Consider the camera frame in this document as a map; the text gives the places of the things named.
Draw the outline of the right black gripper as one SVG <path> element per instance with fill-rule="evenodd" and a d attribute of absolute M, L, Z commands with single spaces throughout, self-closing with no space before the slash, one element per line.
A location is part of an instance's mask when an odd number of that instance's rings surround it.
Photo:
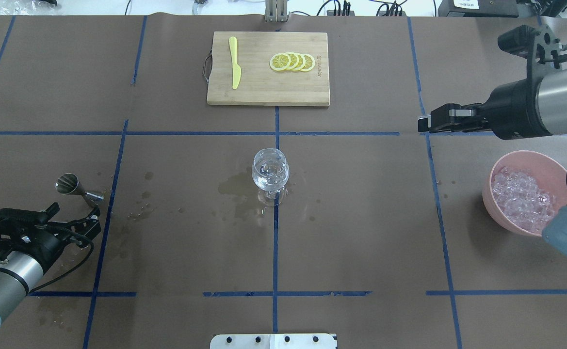
<path fill-rule="evenodd" d="M 550 136 L 534 101 L 532 85 L 526 80 L 503 84 L 483 104 L 447 103 L 434 109 L 418 119 L 417 131 L 492 132 L 503 141 Z"/>

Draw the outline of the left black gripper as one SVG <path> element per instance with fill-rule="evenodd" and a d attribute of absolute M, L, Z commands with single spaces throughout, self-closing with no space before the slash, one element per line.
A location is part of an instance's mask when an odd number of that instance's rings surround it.
<path fill-rule="evenodd" d="M 99 221 L 100 208 L 95 206 L 83 219 L 73 221 L 71 226 L 65 222 L 49 222 L 35 225 L 27 234 L 29 241 L 20 240 L 19 251 L 32 257 L 39 263 L 43 272 L 47 272 L 63 254 L 64 249 L 75 242 L 72 232 L 84 236 L 90 241 L 102 232 Z"/>

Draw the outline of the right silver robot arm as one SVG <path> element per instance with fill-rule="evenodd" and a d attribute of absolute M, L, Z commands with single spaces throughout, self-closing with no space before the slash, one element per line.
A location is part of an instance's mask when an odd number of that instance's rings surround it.
<path fill-rule="evenodd" d="M 417 121 L 420 133 L 492 132 L 503 141 L 567 135 L 567 69 L 494 89 L 487 102 L 448 103 Z M 567 257 L 567 205 L 542 232 Z"/>

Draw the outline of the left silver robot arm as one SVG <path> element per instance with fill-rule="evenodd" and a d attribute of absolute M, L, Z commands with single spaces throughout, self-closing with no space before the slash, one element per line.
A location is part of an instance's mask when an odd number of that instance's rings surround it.
<path fill-rule="evenodd" d="M 101 232 L 100 208 L 68 222 L 55 222 L 59 204 L 46 210 L 0 209 L 0 327 L 31 292 L 43 287 L 40 281 L 71 244 L 94 251 Z"/>

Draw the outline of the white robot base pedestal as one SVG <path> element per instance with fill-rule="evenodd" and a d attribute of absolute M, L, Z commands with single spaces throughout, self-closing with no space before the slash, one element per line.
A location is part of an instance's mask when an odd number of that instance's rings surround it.
<path fill-rule="evenodd" d="M 335 334 L 256 333 L 221 334 L 210 342 L 210 349 L 338 349 Z"/>

